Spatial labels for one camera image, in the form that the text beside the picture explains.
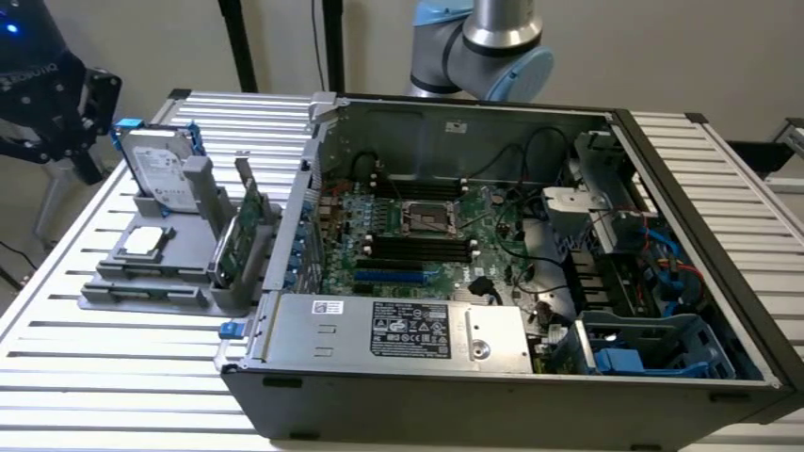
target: motherboard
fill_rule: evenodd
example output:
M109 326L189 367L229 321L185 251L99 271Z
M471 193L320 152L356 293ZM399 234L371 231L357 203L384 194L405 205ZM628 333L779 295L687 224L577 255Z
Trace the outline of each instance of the motherboard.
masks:
M503 187L335 181L323 195L327 295L485 302L472 282L485 278L503 290L525 270L500 247L525 252Z

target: aluminum table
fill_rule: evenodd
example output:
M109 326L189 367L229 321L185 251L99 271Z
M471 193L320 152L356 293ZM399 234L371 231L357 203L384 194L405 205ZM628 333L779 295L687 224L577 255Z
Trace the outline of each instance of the aluminum table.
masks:
M297 157L309 136L309 98L216 92L192 92L185 99L176 97L168 99L153 121L185 123L192 119L200 124L215 177L229 195L236 198L243 194L233 155L235 151L247 150L261 190L272 201L287 200ZM695 180L704 169L719 171L721 175L715 179L723 179L727 185L745 180L733 162L721 162L713 150L695 141L700 137L693 135L705 129L685 124L684 115L635 116L645 134L653 133L655 144L661 143L660 153L680 180ZM681 135L668 137L667 133ZM713 138L705 142L711 145ZM715 218L711 224L724 223L717 219L717 200L695 197L731 196L723 188L728 186L704 195L700 185L692 184L688 191ZM272 442L261 438L212 364L220 318L77 309L80 287L91 280L96 263L133 216L135 190L128 170L120 164L0 318L0 450L436 449ZM752 209L748 212L757 220L755 226L779 231L765 210L756 205ZM732 240L729 252L748 259L745 255L752 250L744 250L749 244L741 244L735 237L739 232L732 229L736 234L729 233L733 226L721 224L721 234ZM797 265L799 258L789 257ZM756 271L751 259L743 262L748 271ZM783 292L773 292L767 298L793 345L804 346L804 298ZM228 348L229 357L243 355L244 350L243 341L235 342ZM804 355L804 347L797 350ZM757 450L804 450L803 411L769 426L724 428L684 451Z

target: psu label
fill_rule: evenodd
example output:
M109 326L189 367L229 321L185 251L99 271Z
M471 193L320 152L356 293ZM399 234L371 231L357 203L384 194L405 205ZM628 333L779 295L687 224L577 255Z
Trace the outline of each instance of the psu label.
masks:
M371 351L392 358L448 360L449 310L445 304L375 302Z

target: slotted aluminum surface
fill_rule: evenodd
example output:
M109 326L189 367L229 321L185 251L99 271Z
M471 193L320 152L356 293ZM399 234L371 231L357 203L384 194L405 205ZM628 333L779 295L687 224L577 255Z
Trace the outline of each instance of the slotted aluminum surface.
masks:
M233 153L249 150L260 188L281 202L307 137L307 105L303 97L196 92L169 101L159 119L200 123L215 176L235 195ZM77 309L80 286L132 217L133 191L120 166L0 319L0 450L432 450L272 443L253 432L212 366L221 319ZM756 227L779 228L760 219ZM244 351L236 342L229 357ZM803 425L799 412L771 426L732 426L685 450L800 451Z

